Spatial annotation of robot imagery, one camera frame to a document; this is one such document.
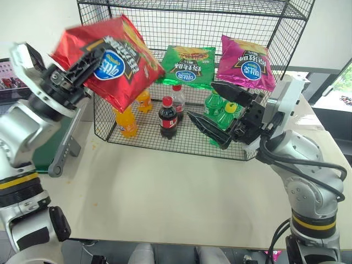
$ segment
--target white wall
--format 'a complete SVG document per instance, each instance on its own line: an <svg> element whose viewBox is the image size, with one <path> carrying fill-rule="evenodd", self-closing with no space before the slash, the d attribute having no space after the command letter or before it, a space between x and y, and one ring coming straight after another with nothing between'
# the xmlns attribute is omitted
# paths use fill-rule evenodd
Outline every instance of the white wall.
<svg viewBox="0 0 352 264"><path fill-rule="evenodd" d="M4 42L27 41L46 63L64 28L79 25L76 0L0 1L0 58ZM341 69L352 57L352 1L316 0L291 66Z"/></svg>

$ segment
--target wire basket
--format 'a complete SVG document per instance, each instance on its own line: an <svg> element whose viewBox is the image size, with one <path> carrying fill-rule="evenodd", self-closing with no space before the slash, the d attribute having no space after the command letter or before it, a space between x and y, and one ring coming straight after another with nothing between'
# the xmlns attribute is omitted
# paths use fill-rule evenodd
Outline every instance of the wire basket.
<svg viewBox="0 0 352 264"><path fill-rule="evenodd" d="M254 42L268 47L276 80L283 77L309 19L315 0L78 0L83 25L125 14L142 34L148 48L160 61L169 45L215 47L215 62L221 58L221 36ZM157 111L171 87L153 84L153 110L134 113L137 136L125 138L119 132L110 105L95 95L95 134L111 143L166 150L233 160L249 160L255 151L245 151L232 142L225 151L211 145L185 116L171 140L162 138ZM202 113L208 90L183 85L187 110ZM265 92L262 104L270 96Z"/></svg>

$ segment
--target black cable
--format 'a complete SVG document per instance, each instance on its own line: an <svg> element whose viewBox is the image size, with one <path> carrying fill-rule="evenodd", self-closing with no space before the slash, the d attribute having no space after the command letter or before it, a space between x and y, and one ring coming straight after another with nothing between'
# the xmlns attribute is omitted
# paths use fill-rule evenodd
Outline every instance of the black cable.
<svg viewBox="0 0 352 264"><path fill-rule="evenodd" d="M311 161L309 159L286 158L286 157L281 157L281 156L275 155L270 150L268 150L268 148L266 147L266 142L268 140L269 140L269 137L266 135L264 135L260 138L260 150L262 151L262 153L265 156L269 157L270 159L272 159L274 161L337 169L341 172L340 179L342 181L344 181L347 176L347 170L344 167L337 165L337 164L328 163L328 162Z"/></svg>
<svg viewBox="0 0 352 264"><path fill-rule="evenodd" d="M317 179L315 179L313 177L308 176L307 174L304 174L304 173L302 173L302 172L300 172L298 170L292 169L292 168L290 168L290 167L288 167L288 166L286 166L284 164L278 163L276 161L273 162L273 165L275 165L277 167L280 167L280 168L283 168L283 169L285 169L285 170L287 170L289 172L292 172L292 173L294 173L294 174L296 174L298 176L301 176L302 178L304 178L306 180L309 180L309 181L311 181L311 182L313 182L315 184L318 184L318 185L322 186L323 188L331 191L333 194L337 195L336 200L338 202L342 202L343 200L345 200L345 196L342 194L342 192L336 190L335 188L331 187L330 185L328 185L326 183L323 183L323 182L321 182L321 181L319 181L319 180L317 180Z"/></svg>
<svg viewBox="0 0 352 264"><path fill-rule="evenodd" d="M274 264L273 250L277 240L282 236L283 233L290 227L290 219L285 220L275 231L273 239L271 241L270 247L268 249L268 254L265 259L265 264L269 264L269 259L271 263Z"/></svg>

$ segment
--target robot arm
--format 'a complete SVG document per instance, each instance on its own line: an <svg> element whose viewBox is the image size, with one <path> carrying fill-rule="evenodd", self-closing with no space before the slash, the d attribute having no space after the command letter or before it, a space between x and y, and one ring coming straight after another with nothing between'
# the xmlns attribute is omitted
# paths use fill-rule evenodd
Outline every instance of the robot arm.
<svg viewBox="0 0 352 264"><path fill-rule="evenodd" d="M338 202L344 200L343 180L347 171L324 162L319 146L311 139L291 130L284 131L299 103L303 84L290 78L279 81L264 107L260 105L261 94L252 95L228 82L213 82L219 95L245 108L242 115L226 131L202 115L194 112L188 115L223 149L232 140L242 143L244 149L257 149L256 158L269 164L281 177L292 207L291 235L286 238L290 264L339 262L336 213Z"/></svg>
<svg viewBox="0 0 352 264"><path fill-rule="evenodd" d="M39 53L26 43L10 52L16 75L33 94L0 117L0 219L20 252L9 263L63 263L60 243L69 238L70 227L58 206L49 207L32 156L88 97L83 82L99 67L104 50L85 54L68 71L55 65L45 69Z"/></svg>

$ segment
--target table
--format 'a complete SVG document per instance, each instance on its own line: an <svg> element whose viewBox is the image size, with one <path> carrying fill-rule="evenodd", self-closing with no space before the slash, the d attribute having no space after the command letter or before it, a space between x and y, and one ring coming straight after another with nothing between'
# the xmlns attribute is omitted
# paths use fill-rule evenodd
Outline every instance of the table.
<svg viewBox="0 0 352 264"><path fill-rule="evenodd" d="M314 119L306 101L300 105L289 128L314 139L326 161L348 168L337 225L341 248L350 250L352 170L321 124L297 124ZM52 205L65 212L72 238L264 249L291 215L280 177L255 159L110 144L94 136L90 122L81 122L75 138L81 154L67 160L64 174L41 176ZM285 248L284 237L278 249Z"/></svg>

